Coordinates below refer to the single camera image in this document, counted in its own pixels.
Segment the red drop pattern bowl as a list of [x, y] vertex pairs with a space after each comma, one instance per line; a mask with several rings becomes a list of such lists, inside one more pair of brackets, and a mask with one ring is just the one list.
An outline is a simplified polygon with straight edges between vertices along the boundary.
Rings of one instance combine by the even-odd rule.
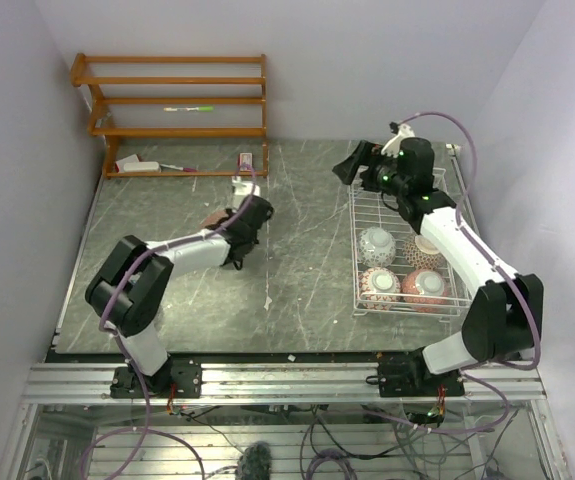
[[225, 231], [228, 228], [230, 220], [233, 216], [234, 211], [231, 209], [218, 210], [203, 220], [201, 223], [201, 228], [215, 232]]

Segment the black leaf pattern bowl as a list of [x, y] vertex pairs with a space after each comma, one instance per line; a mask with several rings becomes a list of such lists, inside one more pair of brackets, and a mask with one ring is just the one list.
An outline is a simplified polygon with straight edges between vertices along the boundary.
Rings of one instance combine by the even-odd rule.
[[358, 236], [358, 261], [369, 268], [389, 267], [396, 258], [396, 241], [381, 227], [369, 227]]

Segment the brown flower grid bowl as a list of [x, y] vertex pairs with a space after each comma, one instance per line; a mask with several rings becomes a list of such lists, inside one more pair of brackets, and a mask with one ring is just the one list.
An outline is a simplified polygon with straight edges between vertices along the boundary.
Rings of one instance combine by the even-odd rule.
[[436, 270], [445, 264], [440, 251], [422, 235], [410, 235], [403, 244], [403, 256], [414, 269]]

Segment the white bowl red diamond outside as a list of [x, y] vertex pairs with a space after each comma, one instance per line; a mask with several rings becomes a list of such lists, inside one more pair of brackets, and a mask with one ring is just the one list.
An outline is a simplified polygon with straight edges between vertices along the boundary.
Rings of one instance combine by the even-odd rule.
[[390, 311], [401, 294], [398, 277], [384, 267], [373, 267], [361, 272], [358, 286], [359, 306], [367, 310]]

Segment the red diamond pattern bowl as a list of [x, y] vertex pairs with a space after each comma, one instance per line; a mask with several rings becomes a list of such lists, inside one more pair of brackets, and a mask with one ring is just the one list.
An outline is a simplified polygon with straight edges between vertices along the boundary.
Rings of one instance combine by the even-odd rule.
[[443, 305], [447, 302], [447, 287], [446, 281], [438, 272], [418, 269], [403, 279], [402, 298], [415, 305]]

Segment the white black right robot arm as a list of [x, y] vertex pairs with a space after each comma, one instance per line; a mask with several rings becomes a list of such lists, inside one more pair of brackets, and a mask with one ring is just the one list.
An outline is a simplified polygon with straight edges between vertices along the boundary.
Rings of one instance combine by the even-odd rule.
[[463, 220], [460, 206], [434, 185], [434, 160], [428, 140], [396, 135], [385, 145], [360, 141], [332, 169], [345, 185], [359, 179], [365, 191], [394, 197], [396, 212], [437, 248], [472, 297], [461, 330], [425, 346], [423, 362], [409, 369], [409, 387], [422, 396], [438, 389], [447, 372], [505, 363], [527, 350], [534, 364], [541, 358], [542, 281], [501, 260]]

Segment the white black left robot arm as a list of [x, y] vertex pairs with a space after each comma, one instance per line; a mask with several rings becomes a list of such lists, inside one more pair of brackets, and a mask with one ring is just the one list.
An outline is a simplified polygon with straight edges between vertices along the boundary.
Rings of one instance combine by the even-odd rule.
[[240, 208], [227, 209], [196, 234], [163, 242], [128, 235], [115, 245], [85, 291], [99, 329], [114, 336], [127, 361], [114, 372], [112, 398], [200, 396], [201, 368], [173, 359], [154, 325], [168, 284], [199, 270], [241, 270], [273, 214], [269, 201], [248, 195]]

